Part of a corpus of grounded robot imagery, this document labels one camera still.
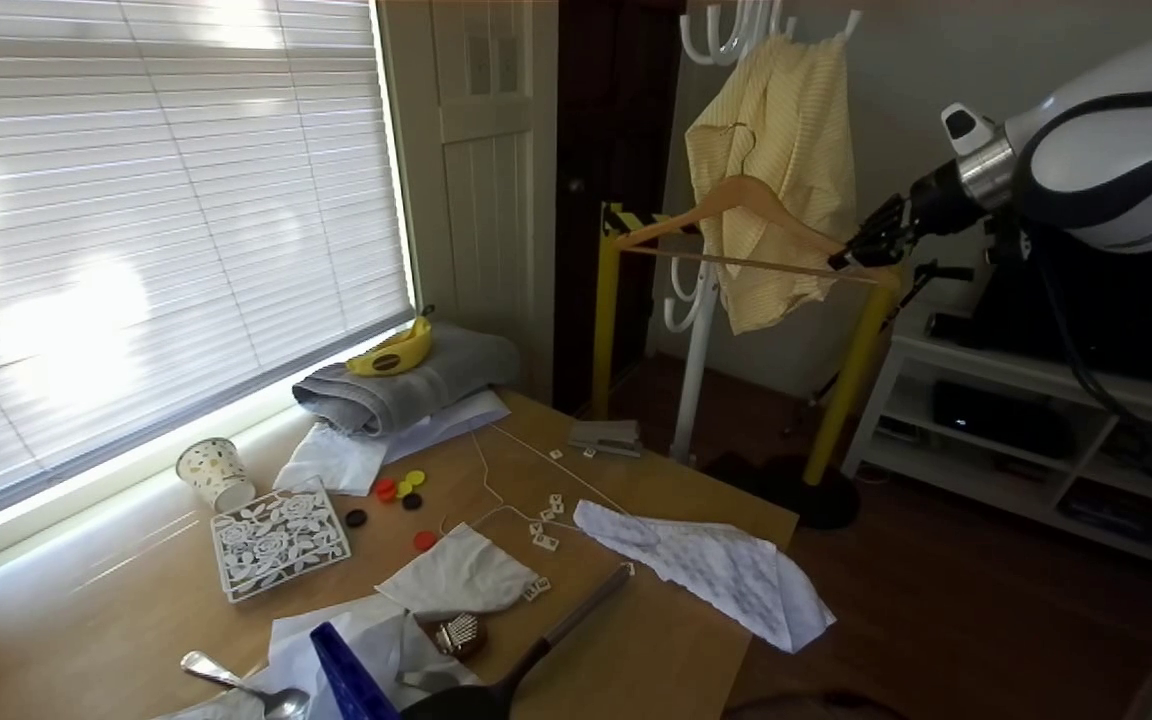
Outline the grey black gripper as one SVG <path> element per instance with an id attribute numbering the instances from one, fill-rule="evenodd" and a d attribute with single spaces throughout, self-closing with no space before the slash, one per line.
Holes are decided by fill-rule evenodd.
<path id="1" fill-rule="evenodd" d="M 832 266 L 892 266 L 926 235 L 954 235 L 972 227 L 985 202 L 963 192 L 961 169 L 942 164 L 921 177 L 908 192 L 890 194 L 858 235 L 830 254 Z"/>

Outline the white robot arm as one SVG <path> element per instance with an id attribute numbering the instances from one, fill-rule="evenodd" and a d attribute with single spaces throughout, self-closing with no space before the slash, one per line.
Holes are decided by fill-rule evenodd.
<path id="1" fill-rule="evenodd" d="M 890 194 L 832 266 L 890 266 L 926 235 L 963 233 L 990 211 L 1096 250 L 1152 250 L 1152 40 L 1012 118 L 949 104 L 942 126 L 954 161 Z"/>

